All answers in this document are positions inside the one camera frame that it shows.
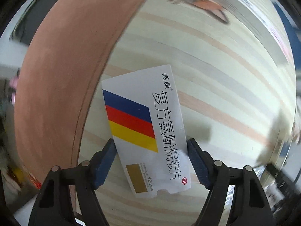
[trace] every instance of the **red object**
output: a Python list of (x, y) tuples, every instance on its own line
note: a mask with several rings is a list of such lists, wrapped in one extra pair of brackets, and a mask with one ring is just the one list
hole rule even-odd
[(182, 184), (187, 184), (187, 178), (186, 177), (184, 177), (183, 179), (182, 179)]
[(138, 133), (142, 133), (151, 138), (155, 138), (153, 125), (151, 123), (139, 119), (135, 116), (129, 115), (108, 105), (106, 105), (106, 113), (108, 114), (108, 119), (110, 121), (127, 127)]

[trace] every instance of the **brown mat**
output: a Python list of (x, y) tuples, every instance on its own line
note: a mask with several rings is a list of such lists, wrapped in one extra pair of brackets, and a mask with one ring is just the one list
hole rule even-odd
[(59, 0), (26, 54), (16, 95), (17, 149), (43, 182), (77, 165), (88, 109), (109, 54), (145, 0)]

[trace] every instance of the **black tool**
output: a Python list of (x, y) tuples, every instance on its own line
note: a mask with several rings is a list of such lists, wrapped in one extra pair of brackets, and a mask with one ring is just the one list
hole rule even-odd
[[(252, 167), (237, 169), (214, 161), (194, 139), (188, 140), (187, 147), (200, 183), (210, 190), (195, 226), (219, 224), (230, 184), (235, 184), (235, 190), (227, 225), (275, 225), (267, 198)], [(69, 169), (54, 166), (37, 196), (29, 226), (75, 225), (69, 185), (76, 187), (86, 226), (109, 226), (94, 190), (104, 183), (115, 155), (115, 144), (110, 139), (90, 161)]]

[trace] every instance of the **white box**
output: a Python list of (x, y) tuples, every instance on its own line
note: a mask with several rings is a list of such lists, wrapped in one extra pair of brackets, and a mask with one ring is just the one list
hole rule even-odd
[(250, 0), (213, 1), (232, 13), (257, 37), (277, 66), (293, 63), (285, 28), (270, 0), (252, 0), (257, 1), (256, 5)]

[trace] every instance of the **otc logo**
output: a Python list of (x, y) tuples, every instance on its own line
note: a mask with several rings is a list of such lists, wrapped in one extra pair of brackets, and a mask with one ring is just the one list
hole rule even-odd
[(187, 178), (184, 177), (184, 178), (182, 179), (182, 184), (184, 184), (184, 185), (187, 184)]

